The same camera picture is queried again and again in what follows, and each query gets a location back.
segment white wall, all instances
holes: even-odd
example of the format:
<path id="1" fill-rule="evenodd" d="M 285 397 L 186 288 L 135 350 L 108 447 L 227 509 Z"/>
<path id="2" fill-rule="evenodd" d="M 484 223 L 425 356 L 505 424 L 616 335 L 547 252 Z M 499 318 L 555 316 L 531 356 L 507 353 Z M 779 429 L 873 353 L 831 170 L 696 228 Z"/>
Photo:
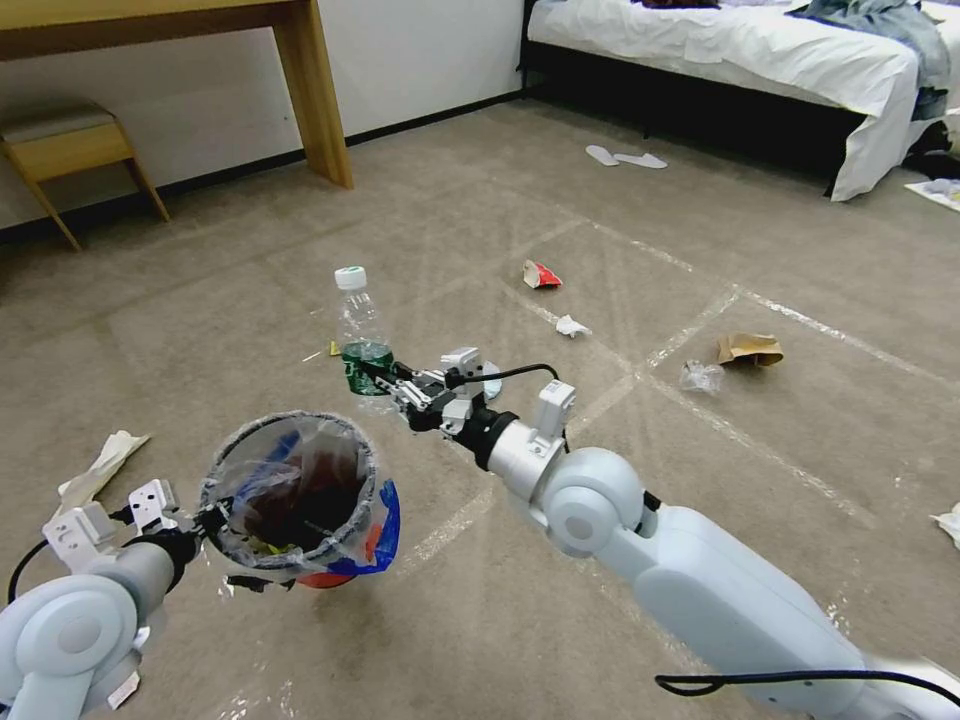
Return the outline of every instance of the white wall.
<path id="1" fill-rule="evenodd" d="M 319 0 L 347 135 L 519 87 L 521 0 Z M 120 117 L 152 180 L 300 147 L 269 30 L 0 63 L 0 114 L 89 98 Z M 132 192 L 121 170 L 50 183 L 62 208 Z M 0 227 L 43 215 L 0 161 Z"/>

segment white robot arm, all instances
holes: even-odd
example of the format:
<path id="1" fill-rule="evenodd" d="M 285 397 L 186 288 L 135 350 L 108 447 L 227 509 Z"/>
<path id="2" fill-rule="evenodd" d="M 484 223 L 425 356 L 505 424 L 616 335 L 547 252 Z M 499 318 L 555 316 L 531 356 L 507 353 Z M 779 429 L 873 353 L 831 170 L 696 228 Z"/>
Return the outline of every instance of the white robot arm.
<path id="1" fill-rule="evenodd" d="M 9 720 L 75 720 L 136 689 L 141 653 L 163 629 L 162 603 L 199 550 L 166 481 L 129 496 L 138 535 L 114 547 L 99 503 L 59 515 L 44 537 L 73 575 L 44 583 L 0 613 L 0 701 Z"/>
<path id="2" fill-rule="evenodd" d="M 661 503 L 630 464 L 602 448 L 567 450 L 575 391 L 555 379 L 531 425 L 485 406 L 476 348 L 439 371 L 365 366 L 415 431 L 439 429 L 503 479 L 510 498 L 562 552 L 595 557 L 633 588 L 640 606 L 719 673 L 684 689 L 725 684 L 772 708 L 826 720 L 957 720 L 960 680 L 928 661 L 865 656 L 793 579 L 696 510 Z M 673 678 L 690 682 L 690 678 Z"/>

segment bottle cap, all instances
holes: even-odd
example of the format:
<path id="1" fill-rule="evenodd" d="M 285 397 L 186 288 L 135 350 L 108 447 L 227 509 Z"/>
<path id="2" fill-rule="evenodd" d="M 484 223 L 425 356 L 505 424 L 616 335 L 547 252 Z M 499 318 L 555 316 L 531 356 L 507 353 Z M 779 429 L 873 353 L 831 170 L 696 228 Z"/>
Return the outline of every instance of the bottle cap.
<path id="1" fill-rule="evenodd" d="M 340 268 L 333 273 L 333 277 L 341 290 L 360 290 L 367 286 L 367 271 L 360 265 Z"/>

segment chair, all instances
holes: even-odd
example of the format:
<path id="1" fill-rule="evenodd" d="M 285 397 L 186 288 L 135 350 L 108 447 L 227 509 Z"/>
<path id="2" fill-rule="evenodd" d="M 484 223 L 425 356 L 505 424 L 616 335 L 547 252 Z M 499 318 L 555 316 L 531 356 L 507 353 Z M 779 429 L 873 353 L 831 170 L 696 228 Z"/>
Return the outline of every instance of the chair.
<path id="1" fill-rule="evenodd" d="M 170 220 L 120 121 L 101 107 L 74 106 L 0 124 L 0 150 L 78 251 L 80 243 L 40 187 L 44 180 L 123 162 L 160 217 Z"/>

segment wooden table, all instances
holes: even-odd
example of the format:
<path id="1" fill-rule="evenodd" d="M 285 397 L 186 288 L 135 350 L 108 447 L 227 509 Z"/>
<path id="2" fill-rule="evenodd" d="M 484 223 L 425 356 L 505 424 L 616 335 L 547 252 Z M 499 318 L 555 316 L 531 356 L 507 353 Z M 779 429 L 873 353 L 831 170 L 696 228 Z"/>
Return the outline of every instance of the wooden table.
<path id="1" fill-rule="evenodd" d="M 0 0 L 0 61 L 271 27 L 314 172 L 353 187 L 316 0 Z"/>

